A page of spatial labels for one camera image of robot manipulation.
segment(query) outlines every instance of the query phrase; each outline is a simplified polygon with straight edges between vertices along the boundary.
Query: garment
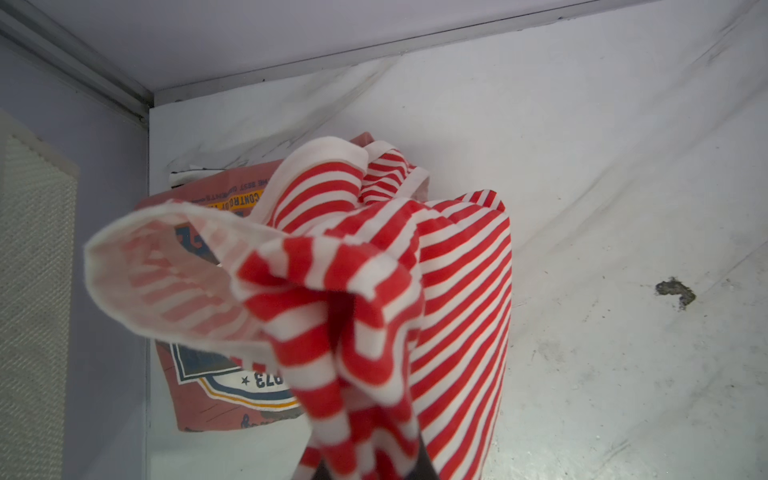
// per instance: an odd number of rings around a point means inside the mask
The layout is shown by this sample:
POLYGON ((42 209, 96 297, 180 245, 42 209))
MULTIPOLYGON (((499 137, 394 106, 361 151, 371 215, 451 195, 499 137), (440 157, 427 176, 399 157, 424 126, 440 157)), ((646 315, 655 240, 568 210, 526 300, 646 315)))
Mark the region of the garment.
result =
POLYGON ((444 480, 479 478, 511 309, 504 205, 413 200, 394 147, 310 141, 250 215, 151 207, 86 246, 94 301, 133 331, 279 372, 313 427, 295 478, 403 478, 419 435, 444 480), (189 221, 221 262, 179 247, 189 221))
MULTIPOLYGON (((194 180, 144 198, 137 210, 183 200, 245 217, 250 213, 282 160, 230 170, 183 172, 177 180, 194 180)), ((194 226, 174 227, 177 241, 190 253, 218 264, 194 226)), ((201 352, 179 343, 155 342, 157 357, 182 432, 237 430, 302 415, 298 400, 279 376, 250 371, 226 356, 201 352)))

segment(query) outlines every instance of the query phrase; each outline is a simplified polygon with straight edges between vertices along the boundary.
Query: textured panel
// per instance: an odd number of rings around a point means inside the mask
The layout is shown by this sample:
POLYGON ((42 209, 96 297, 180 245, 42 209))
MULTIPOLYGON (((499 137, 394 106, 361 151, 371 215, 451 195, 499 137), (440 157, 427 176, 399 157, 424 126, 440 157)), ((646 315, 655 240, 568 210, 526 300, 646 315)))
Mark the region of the textured panel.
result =
POLYGON ((0 476, 60 478, 77 180, 2 147, 0 476))

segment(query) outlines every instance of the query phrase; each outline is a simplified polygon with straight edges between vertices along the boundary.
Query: striped fabric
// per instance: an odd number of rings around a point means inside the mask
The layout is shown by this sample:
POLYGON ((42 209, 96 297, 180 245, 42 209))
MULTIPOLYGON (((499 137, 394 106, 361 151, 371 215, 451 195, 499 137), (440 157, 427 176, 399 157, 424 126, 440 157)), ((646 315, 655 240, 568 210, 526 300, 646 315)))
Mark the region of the striped fabric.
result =
POLYGON ((96 303, 133 331, 278 372, 313 427, 296 469, 403 478, 423 438, 443 480, 479 478, 498 412, 511 308, 504 205, 489 190, 419 202, 426 182, 384 142, 289 156, 247 218, 139 210, 86 246, 96 303), (191 223, 221 262, 181 249, 191 223))

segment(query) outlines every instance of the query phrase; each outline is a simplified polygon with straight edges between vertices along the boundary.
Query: metal frame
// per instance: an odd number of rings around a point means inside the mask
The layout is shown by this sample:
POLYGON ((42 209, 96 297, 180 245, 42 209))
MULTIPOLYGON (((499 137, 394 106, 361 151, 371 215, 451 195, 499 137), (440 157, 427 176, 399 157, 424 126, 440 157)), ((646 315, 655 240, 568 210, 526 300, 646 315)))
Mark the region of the metal frame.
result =
POLYGON ((146 125, 152 92, 24 0, 0 0, 0 40, 59 78, 146 125))
POLYGON ((570 20, 571 18, 653 1, 655 0, 589 0, 576 5, 551 8, 542 12, 517 15, 515 17, 503 18, 468 27, 454 28, 452 30, 441 31, 429 35, 420 35, 404 40, 391 41, 364 48, 355 48, 336 54, 228 75, 222 78, 198 81, 179 87, 165 88, 155 92, 155 106, 203 97, 220 91, 231 90, 232 88, 261 83, 262 81, 279 80, 281 78, 296 77, 329 68, 357 65, 375 58, 402 55, 409 51, 421 50, 423 48, 435 47, 437 45, 444 45, 456 41, 471 40, 473 38, 505 33, 507 31, 538 27, 563 20, 570 20))

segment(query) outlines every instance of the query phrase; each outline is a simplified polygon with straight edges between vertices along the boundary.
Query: dirt mark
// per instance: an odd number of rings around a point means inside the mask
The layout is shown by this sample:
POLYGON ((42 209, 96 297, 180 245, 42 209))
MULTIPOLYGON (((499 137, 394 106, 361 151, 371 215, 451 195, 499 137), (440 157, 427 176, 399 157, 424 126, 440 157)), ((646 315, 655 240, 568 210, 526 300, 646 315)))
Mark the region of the dirt mark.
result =
POLYGON ((680 310, 685 310, 696 299, 696 293, 673 276, 666 282, 656 284, 656 294, 680 295, 680 310))
POLYGON ((543 356, 544 360, 547 360, 548 362, 554 361, 557 364, 565 363, 563 348, 558 342, 551 340, 539 342, 538 348, 535 351, 543 356))

